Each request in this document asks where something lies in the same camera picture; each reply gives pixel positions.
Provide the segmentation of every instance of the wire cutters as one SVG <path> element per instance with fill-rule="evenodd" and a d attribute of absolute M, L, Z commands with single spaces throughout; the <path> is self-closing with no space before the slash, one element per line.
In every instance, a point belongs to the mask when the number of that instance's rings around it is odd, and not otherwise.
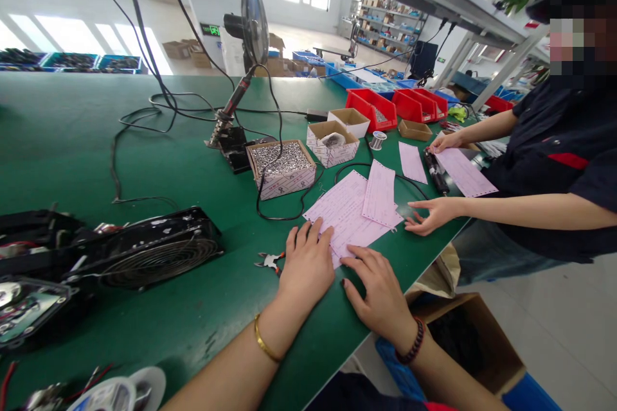
<path fill-rule="evenodd" d="M 281 277 L 281 273 L 283 270 L 281 270 L 279 267 L 276 266 L 276 261 L 279 260 L 280 258 L 285 258 L 284 252 L 277 256 L 266 254 L 265 252 L 259 252 L 259 254 L 257 255 L 259 255 L 262 259 L 264 259 L 264 262 L 255 263 L 256 267 L 261 267 L 261 268 L 270 267 L 274 270 L 274 272 L 276 273 L 278 277 Z"/>

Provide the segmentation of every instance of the workbench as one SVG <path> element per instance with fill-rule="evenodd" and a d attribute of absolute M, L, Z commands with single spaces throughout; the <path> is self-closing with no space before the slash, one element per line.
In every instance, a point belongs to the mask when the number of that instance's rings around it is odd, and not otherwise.
<path fill-rule="evenodd" d="M 224 105 L 232 90 L 224 77 L 165 76 L 165 83 L 173 92 L 197 92 L 214 106 Z M 283 110 L 345 106 L 346 91 L 328 80 L 274 78 L 273 87 Z M 58 211 L 69 212 L 92 227 L 171 213 L 169 205 L 159 201 L 111 204 L 110 146 L 122 127 L 118 118 L 146 107 L 148 97 L 157 92 L 151 76 L 0 73 L 0 213 L 45 209 L 57 201 Z M 189 108 L 205 106 L 196 97 L 180 97 L 179 103 Z M 253 79 L 241 107 L 275 109 L 265 78 Z M 167 110 L 146 123 L 165 128 L 170 118 Z M 277 114 L 241 112 L 240 119 L 247 128 L 278 135 Z M 439 131 L 437 124 L 431 127 Z M 18 407 L 32 391 L 52 383 L 84 383 L 97 365 L 111 362 L 118 368 L 110 377 L 160 366 L 167 376 L 168 399 L 273 299 L 278 278 L 253 263 L 259 261 L 258 252 L 283 251 L 291 227 L 304 220 L 259 218 L 253 174 L 233 175 L 223 156 L 206 148 L 204 140 L 212 128 L 213 123 L 182 117 L 168 134 L 131 128 L 118 143 L 117 169 L 124 198 L 166 196 L 181 208 L 203 208 L 222 231 L 226 253 L 143 293 L 106 289 L 92 312 L 63 342 L 19 356 L 3 355 L 2 375 L 9 359 L 20 361 L 8 391 L 7 409 Z M 401 138 L 396 130 L 387 135 L 375 158 L 401 173 Z M 306 136 L 303 116 L 283 115 L 283 139 L 304 143 Z M 406 142 L 420 147 L 427 144 Z M 354 161 L 370 161 L 364 143 Z M 307 208 L 333 186 L 340 167 L 326 170 L 307 195 Z M 368 167 L 356 169 L 368 177 Z M 432 184 L 418 185 L 428 197 L 438 196 Z M 300 211 L 301 194 L 262 202 L 262 211 L 270 216 L 295 215 Z M 412 185 L 397 179 L 395 199 L 398 212 L 406 216 L 407 202 L 422 197 Z M 398 232 L 387 233 L 372 247 L 390 260 L 406 290 L 465 222 L 452 221 L 425 238 L 399 225 Z M 352 270 L 336 270 L 335 283 L 300 331 L 262 409 L 303 409 L 367 337 L 368 329 L 341 288 L 343 277 L 362 287 Z"/>

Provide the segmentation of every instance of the green sign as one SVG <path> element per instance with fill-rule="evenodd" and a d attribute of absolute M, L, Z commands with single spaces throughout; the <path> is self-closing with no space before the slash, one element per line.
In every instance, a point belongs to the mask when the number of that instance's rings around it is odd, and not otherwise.
<path fill-rule="evenodd" d="M 200 22 L 199 25 L 201 26 L 201 31 L 204 35 L 216 35 L 217 37 L 220 37 L 220 31 L 218 26 L 204 24 L 203 22 Z"/>

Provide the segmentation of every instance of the pink paper form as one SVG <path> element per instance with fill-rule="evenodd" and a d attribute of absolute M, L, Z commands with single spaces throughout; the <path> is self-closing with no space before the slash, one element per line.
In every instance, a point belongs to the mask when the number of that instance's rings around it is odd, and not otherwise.
<path fill-rule="evenodd" d="M 398 152 L 400 154 L 400 164 L 403 167 L 403 175 L 410 180 L 428 184 L 426 172 L 420 158 L 420 150 L 417 146 L 398 142 Z"/>
<path fill-rule="evenodd" d="M 394 170 L 384 167 L 374 159 L 362 206 L 362 216 L 390 229 L 400 223 L 399 218 L 402 220 L 396 211 L 393 213 L 391 206 L 394 204 L 395 176 Z"/>
<path fill-rule="evenodd" d="M 334 268 L 341 266 L 341 257 L 352 257 L 347 250 L 348 244 L 367 247 L 390 230 L 362 216 L 367 183 L 366 178 L 352 170 L 303 215 L 311 222 L 323 218 L 320 233 L 334 227 L 330 242 Z M 390 213 L 396 214 L 400 223 L 403 218 L 396 213 L 396 204 L 390 204 Z"/>
<path fill-rule="evenodd" d="M 465 197 L 478 197 L 499 191 L 458 149 L 448 148 L 435 154 L 439 163 Z"/>

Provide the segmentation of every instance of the woman's right hand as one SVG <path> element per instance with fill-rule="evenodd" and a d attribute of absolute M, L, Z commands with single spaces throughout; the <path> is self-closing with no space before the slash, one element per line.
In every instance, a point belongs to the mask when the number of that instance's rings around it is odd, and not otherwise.
<path fill-rule="evenodd" d="M 366 327 L 388 339 L 401 355 L 413 347 L 418 324 L 411 316 L 405 296 L 390 262 L 379 252 L 358 246 L 347 246 L 357 258 L 342 258 L 341 263 L 358 273 L 366 288 L 362 299 L 349 279 L 343 287 L 353 309 Z"/>
<path fill-rule="evenodd" d="M 455 132 L 453 134 L 435 138 L 431 143 L 430 149 L 431 151 L 439 154 L 446 148 L 459 148 L 461 144 L 463 144 L 461 132 Z"/>

